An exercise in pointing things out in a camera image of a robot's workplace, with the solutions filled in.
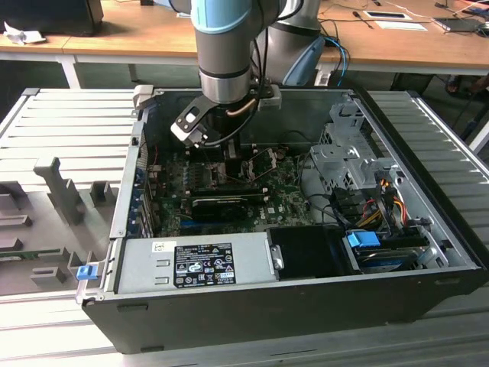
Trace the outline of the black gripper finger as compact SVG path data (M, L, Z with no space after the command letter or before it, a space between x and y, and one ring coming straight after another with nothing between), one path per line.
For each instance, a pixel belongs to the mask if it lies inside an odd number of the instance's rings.
M224 144L225 171L233 178L238 178L241 172L241 143L240 138L233 138Z

